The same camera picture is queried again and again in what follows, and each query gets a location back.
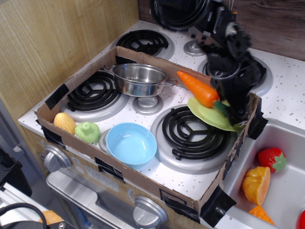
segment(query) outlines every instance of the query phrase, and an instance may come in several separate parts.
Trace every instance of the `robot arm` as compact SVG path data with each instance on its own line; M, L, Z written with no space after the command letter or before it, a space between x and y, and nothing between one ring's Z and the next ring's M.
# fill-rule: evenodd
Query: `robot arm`
M249 92L265 69L249 53L250 37L236 23L236 14L222 0L151 0L150 4L152 16L163 27L184 31L194 26L202 33L196 40L207 54L209 75L221 99L230 104L226 111L231 125L247 122Z

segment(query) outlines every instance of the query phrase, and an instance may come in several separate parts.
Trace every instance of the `green plate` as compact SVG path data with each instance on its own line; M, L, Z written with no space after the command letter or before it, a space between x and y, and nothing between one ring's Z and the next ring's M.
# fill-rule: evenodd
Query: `green plate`
M222 130L234 132L239 132L243 129L243 126L231 126L229 119L217 108L214 106L212 108L205 107L195 97L188 100L187 106L195 116L209 125Z

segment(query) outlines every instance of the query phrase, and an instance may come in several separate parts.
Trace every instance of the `stove knob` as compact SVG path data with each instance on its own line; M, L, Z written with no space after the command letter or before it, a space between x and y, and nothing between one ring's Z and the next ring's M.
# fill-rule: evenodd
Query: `stove knob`
M134 203L133 218L140 228L155 228L167 220L166 212L152 200L137 196Z
M69 158L55 146L46 146L46 154L43 166L49 172L55 172L60 168L70 168L72 166Z

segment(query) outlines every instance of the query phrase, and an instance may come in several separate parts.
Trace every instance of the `wooden wall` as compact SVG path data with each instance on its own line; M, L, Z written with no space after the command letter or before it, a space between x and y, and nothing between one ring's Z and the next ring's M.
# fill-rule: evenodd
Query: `wooden wall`
M305 61L304 0L224 0L252 37L252 48ZM138 0L140 19L153 22L149 0Z
M0 0L0 99L13 119L138 20L137 0Z

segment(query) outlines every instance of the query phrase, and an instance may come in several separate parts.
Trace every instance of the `green toy vegetable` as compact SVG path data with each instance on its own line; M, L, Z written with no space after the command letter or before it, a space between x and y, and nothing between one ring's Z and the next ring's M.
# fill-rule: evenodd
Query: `green toy vegetable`
M97 143L101 137L100 129L95 123L80 123L75 128L75 134L88 143Z

